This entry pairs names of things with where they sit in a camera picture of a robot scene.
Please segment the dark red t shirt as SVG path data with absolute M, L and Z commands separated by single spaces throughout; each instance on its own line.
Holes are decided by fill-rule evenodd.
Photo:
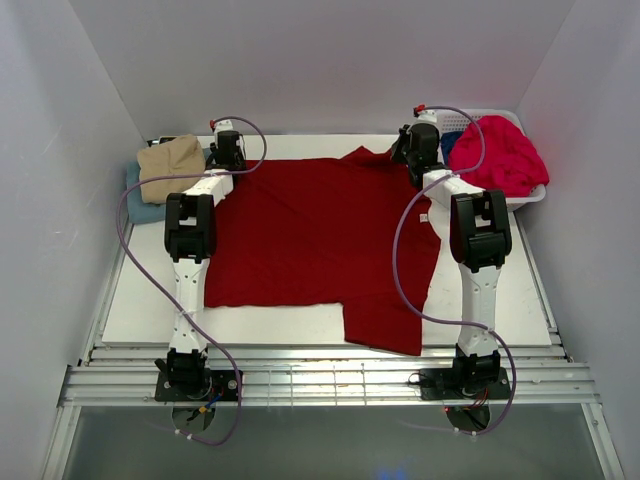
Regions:
M 430 205 L 404 166 L 366 148 L 254 165 L 216 206 L 204 303 L 337 303 L 347 342 L 418 355 L 441 245 Z

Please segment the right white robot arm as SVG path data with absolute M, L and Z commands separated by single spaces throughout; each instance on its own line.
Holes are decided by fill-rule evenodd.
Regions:
M 506 198 L 483 190 L 438 161 L 439 131 L 419 121 L 399 129 L 391 159 L 408 169 L 422 197 L 449 213 L 449 247 L 461 275 L 462 306 L 452 365 L 422 369 L 417 385 L 424 400 L 506 398 L 510 387 L 495 334 L 499 276 L 512 249 Z

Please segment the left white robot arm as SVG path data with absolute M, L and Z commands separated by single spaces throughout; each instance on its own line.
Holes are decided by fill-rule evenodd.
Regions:
M 234 188 L 231 171 L 246 168 L 241 134 L 227 121 L 215 125 L 211 154 L 205 157 L 193 136 L 177 138 L 187 158 L 178 162 L 166 196 L 164 246 L 173 267 L 175 317 L 166 365 L 167 385 L 189 399 L 212 390 L 207 368 L 209 341 L 198 317 L 204 308 L 205 277 L 216 249 L 214 208 Z

